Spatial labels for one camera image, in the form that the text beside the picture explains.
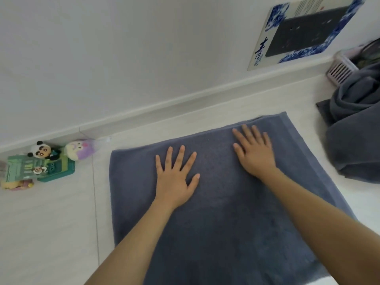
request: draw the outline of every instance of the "panda plush toy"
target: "panda plush toy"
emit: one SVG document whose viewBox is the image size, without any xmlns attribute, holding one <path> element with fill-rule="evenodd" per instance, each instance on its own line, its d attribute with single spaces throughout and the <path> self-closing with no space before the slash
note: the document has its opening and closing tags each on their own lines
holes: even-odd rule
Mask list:
<svg viewBox="0 0 380 285">
<path fill-rule="evenodd" d="M 36 157 L 40 159 L 48 159 L 55 161 L 59 159 L 61 150 L 53 149 L 49 145 L 44 144 L 42 141 L 38 141 L 36 145 L 32 146 L 31 152 L 28 153 L 28 157 Z"/>
</svg>

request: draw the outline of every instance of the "finger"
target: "finger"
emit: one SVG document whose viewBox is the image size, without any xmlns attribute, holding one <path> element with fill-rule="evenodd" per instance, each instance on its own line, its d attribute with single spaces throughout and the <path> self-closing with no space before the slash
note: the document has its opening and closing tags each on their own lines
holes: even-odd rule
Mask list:
<svg viewBox="0 0 380 285">
<path fill-rule="evenodd" d="M 190 169 L 193 166 L 196 157 L 197 157 L 197 152 L 193 152 L 191 154 L 189 160 L 187 160 L 185 166 L 183 166 L 181 172 L 183 172 L 186 176 L 187 176 L 187 174 L 189 174 Z"/>
<path fill-rule="evenodd" d="M 243 131 L 244 131 L 244 134 L 248 140 L 248 142 L 250 144 L 254 144 L 256 143 L 256 140 L 254 138 L 254 136 L 252 135 L 252 132 L 250 129 L 248 129 L 247 125 L 246 124 L 243 124 L 243 126 L 241 126 L 243 128 Z"/>
<path fill-rule="evenodd" d="M 259 129 L 255 125 L 252 126 L 252 131 L 254 133 L 255 139 L 259 144 L 264 144 L 263 138 L 260 134 Z"/>
<path fill-rule="evenodd" d="M 239 140 L 240 144 L 243 146 L 245 151 L 247 151 L 249 149 L 249 145 L 250 145 L 249 142 L 247 141 L 247 139 L 243 136 L 242 133 L 240 133 L 236 129 L 232 129 L 232 132 L 234 133 L 235 137 Z"/>
<path fill-rule="evenodd" d="M 173 147 L 169 147 L 168 152 L 166 153 L 165 171 L 171 170 L 171 154 L 172 153 L 173 153 Z"/>
<path fill-rule="evenodd" d="M 185 154 L 185 146 L 182 145 L 179 148 L 177 160 L 174 163 L 173 169 L 178 170 L 178 171 L 181 169 L 181 167 L 182 167 L 182 161 L 183 161 L 183 155 L 184 154 Z"/>
<path fill-rule="evenodd" d="M 194 177 L 192 178 L 189 186 L 187 187 L 187 189 L 190 191 L 189 193 L 191 193 L 191 195 L 194 193 L 195 189 L 197 188 L 200 177 L 201 177 L 201 174 L 199 174 L 199 173 L 195 174 Z"/>
<path fill-rule="evenodd" d="M 239 158 L 239 161 L 241 163 L 244 159 L 243 149 L 239 146 L 238 143 L 234 143 L 234 150 L 235 150 L 235 153 L 236 153 L 236 155 Z"/>
<path fill-rule="evenodd" d="M 272 148 L 272 142 L 271 142 L 271 139 L 269 138 L 269 135 L 268 133 L 264 132 L 263 133 L 263 136 L 264 136 L 264 142 L 265 142 L 265 145 L 269 148 Z"/>
<path fill-rule="evenodd" d="M 157 175 L 160 175 L 164 170 L 161 166 L 161 159 L 158 155 L 156 155 L 156 169 L 157 169 Z"/>
</svg>

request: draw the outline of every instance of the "baseboard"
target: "baseboard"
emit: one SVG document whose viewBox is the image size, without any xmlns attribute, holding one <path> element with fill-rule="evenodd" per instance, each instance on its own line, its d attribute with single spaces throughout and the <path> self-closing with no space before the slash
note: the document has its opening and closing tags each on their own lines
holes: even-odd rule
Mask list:
<svg viewBox="0 0 380 285">
<path fill-rule="evenodd" d="M 101 120 L 79 125 L 78 127 L 52 132 L 31 139 L 0 147 L 0 159 L 14 153 L 24 153 L 29 146 L 38 140 L 57 145 L 64 145 L 75 139 L 97 139 L 116 134 L 135 127 L 173 118 L 206 107 L 211 107 L 233 99 L 242 98 L 279 86 L 299 82 L 311 77 L 323 75 L 333 61 L 332 56 L 280 67 L 237 82 L 213 87 L 207 90 L 188 94 L 166 102 L 113 115 Z"/>
</svg>

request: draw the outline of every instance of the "forearm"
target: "forearm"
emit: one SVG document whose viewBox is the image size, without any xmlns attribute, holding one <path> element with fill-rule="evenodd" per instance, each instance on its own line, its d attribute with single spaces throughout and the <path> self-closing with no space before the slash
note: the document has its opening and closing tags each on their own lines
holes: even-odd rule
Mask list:
<svg viewBox="0 0 380 285">
<path fill-rule="evenodd" d="M 139 285 L 172 210 L 153 202 L 149 210 L 85 285 Z"/>
<path fill-rule="evenodd" d="M 321 263 L 340 284 L 378 284 L 380 237 L 343 211 L 272 170 L 261 177 Z"/>
</svg>

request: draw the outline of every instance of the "floor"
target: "floor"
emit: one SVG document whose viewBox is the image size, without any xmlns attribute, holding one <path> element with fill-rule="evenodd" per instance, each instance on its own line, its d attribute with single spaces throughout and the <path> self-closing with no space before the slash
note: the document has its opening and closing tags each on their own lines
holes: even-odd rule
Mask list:
<svg viewBox="0 0 380 285">
<path fill-rule="evenodd" d="M 326 129 L 315 103 L 334 86 L 324 76 L 235 99 L 112 136 L 75 174 L 26 191 L 0 191 L 0 276 L 10 285 L 80 285 L 114 248 L 108 164 L 111 151 L 287 111 L 358 219 L 380 233 L 380 186 L 337 174 L 323 150 Z M 336 284 L 332 278 L 315 284 Z"/>
</svg>

